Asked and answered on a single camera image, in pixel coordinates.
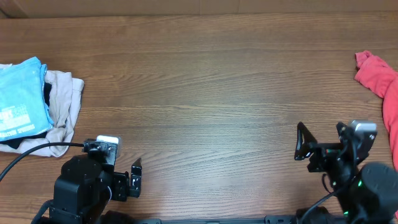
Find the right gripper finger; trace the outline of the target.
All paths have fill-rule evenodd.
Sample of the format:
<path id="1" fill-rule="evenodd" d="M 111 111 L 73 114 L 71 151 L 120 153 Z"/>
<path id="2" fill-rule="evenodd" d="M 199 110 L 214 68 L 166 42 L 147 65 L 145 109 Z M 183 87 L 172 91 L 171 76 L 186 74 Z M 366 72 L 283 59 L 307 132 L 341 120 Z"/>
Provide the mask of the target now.
<path id="1" fill-rule="evenodd" d="M 350 129 L 347 125 L 342 122 L 338 122 L 336 125 L 339 140 L 348 140 L 350 138 Z"/>
<path id="2" fill-rule="evenodd" d="M 297 125 L 297 143 L 294 154 L 296 161 L 309 158 L 314 152 L 318 142 L 307 127 L 299 122 Z"/>

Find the light blue t-shirt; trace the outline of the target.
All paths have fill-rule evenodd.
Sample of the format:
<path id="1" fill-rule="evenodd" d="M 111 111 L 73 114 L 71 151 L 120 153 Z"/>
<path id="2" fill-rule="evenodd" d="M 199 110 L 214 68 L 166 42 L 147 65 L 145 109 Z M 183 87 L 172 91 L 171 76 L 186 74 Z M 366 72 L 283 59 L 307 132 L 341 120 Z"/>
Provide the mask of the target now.
<path id="1" fill-rule="evenodd" d="M 37 57 L 1 69 L 1 141 L 53 128 L 44 98 L 46 71 Z"/>

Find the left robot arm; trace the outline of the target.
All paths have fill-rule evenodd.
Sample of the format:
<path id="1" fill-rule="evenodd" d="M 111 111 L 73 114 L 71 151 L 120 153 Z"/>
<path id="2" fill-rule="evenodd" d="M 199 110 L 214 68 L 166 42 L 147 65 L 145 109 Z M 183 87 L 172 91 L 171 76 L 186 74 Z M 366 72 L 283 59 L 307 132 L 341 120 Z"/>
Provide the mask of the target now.
<path id="1" fill-rule="evenodd" d="M 141 194 L 142 159 L 124 173 L 114 170 L 115 162 L 113 156 L 94 153 L 64 163 L 55 181 L 53 199 L 41 206 L 32 223 L 136 223 L 124 213 L 103 213 L 111 200 L 125 202 Z"/>

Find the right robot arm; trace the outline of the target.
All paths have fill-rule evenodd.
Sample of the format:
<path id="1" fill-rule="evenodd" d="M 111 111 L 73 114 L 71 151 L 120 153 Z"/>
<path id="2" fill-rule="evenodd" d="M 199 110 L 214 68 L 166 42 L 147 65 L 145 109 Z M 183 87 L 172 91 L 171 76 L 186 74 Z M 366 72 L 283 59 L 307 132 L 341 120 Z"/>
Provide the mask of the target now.
<path id="1" fill-rule="evenodd" d="M 294 223 L 392 223 L 397 211 L 397 171 L 380 163 L 361 163 L 377 136 L 370 121 L 336 125 L 338 142 L 320 143 L 299 122 L 296 161 L 309 160 L 309 172 L 323 175 L 328 195 L 299 209 Z"/>

